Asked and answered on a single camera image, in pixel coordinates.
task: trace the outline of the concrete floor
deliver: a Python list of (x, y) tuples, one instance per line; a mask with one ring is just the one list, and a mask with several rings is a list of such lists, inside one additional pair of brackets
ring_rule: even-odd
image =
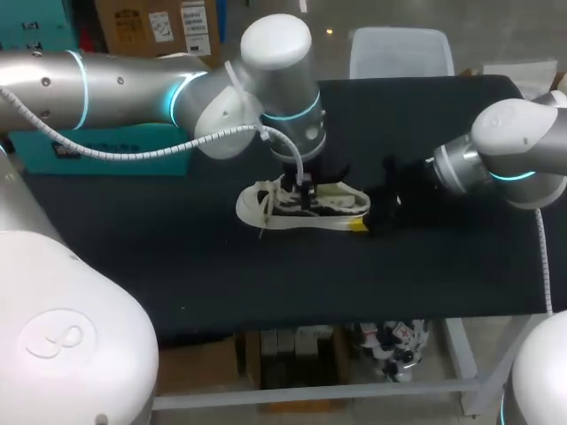
[[(509, 318), (465, 319), (464, 325), (478, 367), (487, 366), (491, 349)], [(357, 382), (370, 382), (372, 374), (361, 376), (363, 367), (353, 367)], [(414, 371), (414, 381), (455, 378), (444, 344), (442, 328), (434, 323), (423, 361)], [(333, 413), (259, 413), (256, 406), (229, 406), (154, 413), (151, 425), (494, 425), (500, 408), (495, 399), (490, 411), (477, 418), (462, 415), (460, 395), (434, 394), (350, 400), (344, 410)]]
[[(239, 52), (240, 36), (256, 19), (270, 13), (291, 13), (311, 28), (315, 69), (320, 79), (348, 77), (351, 37), (359, 27), (428, 27), (443, 31), (453, 53), (457, 73), (484, 62), (556, 58), (567, 69), (567, 2), (563, 0), (229, 0), (227, 41), (223, 58)], [(328, 35), (326, 28), (332, 28)], [(506, 318), (467, 319), (465, 326), (478, 356), (479, 366), (488, 360)], [(439, 338), (432, 338), (416, 380), (443, 379), (452, 375), (449, 358)], [(358, 399), (336, 413), (265, 414), (255, 406), (172, 411), (154, 414), (154, 425), (192, 424), (420, 424), (488, 425), (496, 422), (499, 408), (481, 417), (462, 417), (458, 395), (406, 396)]]
[[(562, 0), (229, 0), (224, 58), (239, 52), (240, 36), (256, 19), (291, 13), (311, 28), (320, 79), (347, 78), (352, 32), (359, 27), (425, 27), (447, 35), (458, 73), (483, 62), (556, 58), (567, 68), (567, 3)], [(328, 35), (326, 28), (332, 28)]]

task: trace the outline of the black cloth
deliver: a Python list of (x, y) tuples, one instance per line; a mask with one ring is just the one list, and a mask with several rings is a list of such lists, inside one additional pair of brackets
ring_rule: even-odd
[[(387, 154), (412, 161), (466, 133), (505, 77), (324, 81), (347, 182), (379, 183)], [(544, 312), (533, 212), (495, 191), (455, 200), (432, 228), (367, 237), (266, 231), (235, 214), (245, 187), (281, 167), (253, 143), (230, 161), (196, 151), (187, 178), (26, 175), (69, 246), (146, 309), (160, 339), (298, 324)], [(567, 197), (544, 211), (555, 309), (567, 308)]]

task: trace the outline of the metal frame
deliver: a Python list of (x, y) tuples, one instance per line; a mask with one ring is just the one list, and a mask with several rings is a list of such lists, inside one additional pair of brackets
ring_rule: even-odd
[(461, 319), (446, 319), (447, 343), (457, 379), (436, 382), (368, 383), (332, 387), (290, 388), (285, 390), (253, 390), (189, 396), (156, 397), (153, 410), (196, 407), (253, 405), (281, 401), (317, 400), (326, 398), (369, 398), (461, 392), (465, 415), (482, 414), (496, 399), (506, 382), (512, 362), (521, 343), (543, 319), (543, 314), (515, 316), (504, 329), (493, 355), (492, 366), (478, 371)]

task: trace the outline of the teal box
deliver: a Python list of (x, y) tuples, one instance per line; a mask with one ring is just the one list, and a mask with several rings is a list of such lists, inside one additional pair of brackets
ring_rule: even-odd
[(74, 30), (69, 1), (0, 0), (0, 50), (74, 50)]
[[(187, 142), (182, 130), (168, 124), (60, 133), (88, 148), (113, 153), (155, 151)], [(70, 151), (37, 131), (10, 133), (10, 138), (32, 174), (186, 175), (189, 169), (189, 151), (140, 161), (103, 161)]]

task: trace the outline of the sneaker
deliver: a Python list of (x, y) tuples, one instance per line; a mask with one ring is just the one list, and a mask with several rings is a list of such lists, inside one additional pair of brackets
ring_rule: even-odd
[(237, 216), (256, 228), (327, 228), (366, 231), (362, 222), (370, 209), (370, 198), (343, 182), (320, 184), (308, 209), (301, 208), (301, 194), (288, 191), (280, 177), (273, 182), (256, 182), (237, 200)]

